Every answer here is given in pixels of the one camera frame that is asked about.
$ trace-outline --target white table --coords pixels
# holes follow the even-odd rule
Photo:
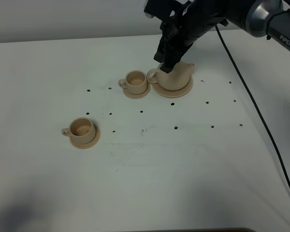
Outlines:
[[[31,199],[28,231],[290,232],[275,151],[216,32],[183,58],[188,95],[123,95],[117,81],[155,68],[159,40],[0,44],[0,213]],[[78,150],[61,129],[87,112],[101,138]]]
[[[273,134],[290,177],[290,52],[274,40],[253,38],[242,30],[221,33]],[[237,94],[246,99],[243,93],[238,88]],[[245,105],[262,137],[268,138],[252,104]]]

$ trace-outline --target saucer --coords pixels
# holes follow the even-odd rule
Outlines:
[[[166,98],[179,98],[182,97],[184,95],[186,95],[187,93],[190,92],[190,90],[192,89],[193,86],[193,80],[192,77],[190,77],[190,80],[188,82],[188,84],[183,87],[180,90],[177,91],[168,91],[164,88],[162,88],[158,83],[157,84],[153,84],[152,85],[154,90],[161,96],[166,97]]]
[[[131,99],[140,99],[140,98],[145,97],[149,93],[149,91],[150,91],[150,84],[147,83],[147,89],[146,89],[146,91],[144,93],[141,93],[141,94],[132,94],[132,93],[129,93],[126,88],[123,88],[122,90],[123,90],[124,94],[128,98],[131,98]]]

